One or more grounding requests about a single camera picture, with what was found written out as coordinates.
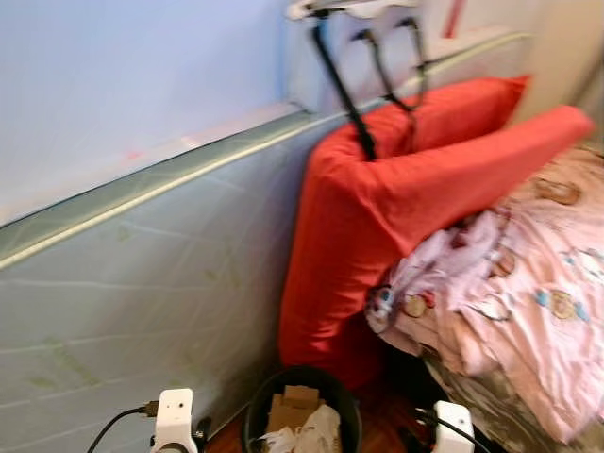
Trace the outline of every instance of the black trash can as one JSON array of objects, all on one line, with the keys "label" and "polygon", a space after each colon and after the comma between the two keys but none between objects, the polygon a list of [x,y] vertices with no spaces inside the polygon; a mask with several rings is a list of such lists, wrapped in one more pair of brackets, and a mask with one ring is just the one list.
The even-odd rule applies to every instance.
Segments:
[{"label": "black trash can", "polygon": [[242,426],[244,453],[261,453],[268,424],[273,394],[282,394],[286,385],[306,385],[317,389],[328,406],[340,414],[340,437],[343,453],[361,452],[362,424],[357,402],[345,386],[335,377],[318,368],[293,366],[269,378],[262,384],[245,414]]}]

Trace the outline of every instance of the pink blanket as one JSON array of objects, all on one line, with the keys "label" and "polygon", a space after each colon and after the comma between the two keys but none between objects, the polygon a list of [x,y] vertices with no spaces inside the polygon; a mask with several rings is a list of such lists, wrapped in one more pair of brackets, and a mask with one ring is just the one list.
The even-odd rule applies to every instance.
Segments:
[{"label": "pink blanket", "polygon": [[500,367],[568,442],[604,410],[602,161],[573,150],[504,205],[424,241],[374,291],[367,319],[453,372]]}]

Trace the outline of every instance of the wooden floor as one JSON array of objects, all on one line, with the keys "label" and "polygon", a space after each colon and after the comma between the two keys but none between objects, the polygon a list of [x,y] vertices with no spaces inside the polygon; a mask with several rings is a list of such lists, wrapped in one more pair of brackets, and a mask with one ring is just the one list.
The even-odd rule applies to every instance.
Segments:
[{"label": "wooden floor", "polygon": [[[418,428],[409,415],[411,406],[388,384],[377,382],[355,393],[363,424],[362,453],[407,453],[398,431]],[[210,443],[208,453],[241,453],[241,417],[229,424]]]}]

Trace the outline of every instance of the pillow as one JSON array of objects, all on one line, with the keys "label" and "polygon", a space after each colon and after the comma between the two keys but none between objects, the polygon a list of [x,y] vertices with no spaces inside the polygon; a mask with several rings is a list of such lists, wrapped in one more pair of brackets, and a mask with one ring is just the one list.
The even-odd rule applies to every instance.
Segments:
[{"label": "pillow", "polygon": [[[449,125],[465,119],[458,113],[439,118],[455,137],[485,127]],[[375,378],[382,371],[383,346],[361,311],[367,290],[384,270],[437,229],[491,206],[593,127],[578,109],[560,107],[450,144],[436,120],[424,119],[421,111],[418,120],[432,125],[437,136],[421,143],[444,146],[366,162],[355,138],[338,131],[315,149],[282,300],[284,364],[321,367],[351,388]],[[396,154],[389,141],[400,143],[398,136],[376,138],[382,150]]]},{"label": "pillow", "polygon": [[[411,138],[411,121],[399,107],[387,104],[363,115],[376,143],[376,155],[389,158],[406,154],[412,149],[430,149],[463,142],[500,129],[518,103],[529,77],[478,78],[427,92],[424,104],[415,112],[417,133]],[[336,130],[329,140],[356,140],[351,125]],[[357,146],[347,152],[357,158]]]}]

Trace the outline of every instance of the bed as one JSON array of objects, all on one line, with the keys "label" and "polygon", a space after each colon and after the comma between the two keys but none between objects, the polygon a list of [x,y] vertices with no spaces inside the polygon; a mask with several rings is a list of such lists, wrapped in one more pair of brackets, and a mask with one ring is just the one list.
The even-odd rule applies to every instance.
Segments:
[{"label": "bed", "polygon": [[[498,224],[497,221],[493,223],[493,230],[499,227],[507,237],[501,233],[494,234],[495,239],[480,249],[480,242],[488,241],[489,230],[485,226],[488,226],[489,219],[485,216],[478,219],[476,215],[446,232],[435,233],[420,244],[414,254],[393,266],[372,291],[365,311],[368,322],[387,343],[423,357],[428,370],[449,398],[467,406],[475,424],[510,453],[601,452],[604,448],[604,161],[593,149],[570,149],[493,210],[505,213],[499,215]],[[507,229],[501,227],[501,219],[515,225]],[[539,233],[539,238],[545,239],[544,243],[535,242],[535,232]],[[444,240],[436,244],[439,234]],[[478,252],[468,255],[465,251],[464,255],[453,255],[455,264],[461,267],[456,276],[443,277],[440,271],[445,269],[446,262],[413,274],[413,270],[418,268],[417,263],[429,261],[430,254],[445,256],[440,247],[444,243],[455,243],[454,252],[464,250],[459,242],[472,243],[465,249],[474,247]],[[567,276],[567,280],[573,282],[574,290],[569,291],[575,298],[572,306],[554,300],[546,306],[540,299],[541,288],[555,288],[554,292],[563,289],[561,283],[552,286],[552,281],[559,275]],[[491,342],[497,340],[493,332],[487,331],[486,336],[478,335],[476,338],[473,331],[476,323],[471,320],[466,323],[463,310],[436,307],[438,304],[450,304],[453,302],[451,299],[459,297],[455,290],[446,289],[444,293],[439,290],[446,285],[459,287],[456,279],[465,285],[462,303],[472,307],[474,314],[470,318],[479,313],[482,324],[530,321],[530,328],[538,329],[541,325],[531,317],[534,311],[538,311],[545,315],[540,319],[545,320],[546,326],[558,325],[557,330],[553,330],[556,337],[552,338],[559,338],[560,344],[546,336],[538,338],[540,343],[536,345],[543,350],[535,353],[534,363],[530,362],[529,342],[515,345],[524,346],[517,355],[507,357],[510,353],[506,351],[506,357],[501,357],[501,351],[497,353],[497,345],[495,352],[490,347]],[[518,300],[505,307],[494,307],[483,299],[477,305],[476,300],[485,294],[479,287],[485,285],[504,287],[503,294],[514,294]],[[525,311],[530,311],[529,318]],[[459,325],[453,336],[447,336],[447,328],[456,323]],[[577,333],[568,341],[576,349],[562,347],[564,338],[560,335],[564,334],[564,326],[570,325],[574,325],[571,332]],[[589,335],[581,337],[581,332],[586,329],[589,329]],[[512,331],[512,335],[522,336],[522,332]],[[504,346],[509,349],[514,344]],[[477,348],[486,350],[477,352]],[[594,362],[595,368],[590,366],[586,369],[595,369],[596,373],[586,377],[585,373],[568,369],[570,365],[581,367],[581,363],[569,358],[546,361],[544,365],[547,368],[555,364],[556,375],[563,377],[567,374],[568,377],[561,378],[562,382],[553,382],[546,397],[532,397],[535,389],[528,382],[527,372],[532,371],[538,379],[546,381],[547,370],[539,369],[543,355],[569,355],[573,351],[580,356],[581,363]],[[516,365],[523,360],[534,369],[523,370]],[[569,407],[564,406],[563,394],[569,392],[563,388],[565,380],[578,386]],[[580,405],[582,381],[591,381],[594,387],[585,394],[586,405]],[[556,411],[562,413],[562,420],[551,415]]]}]

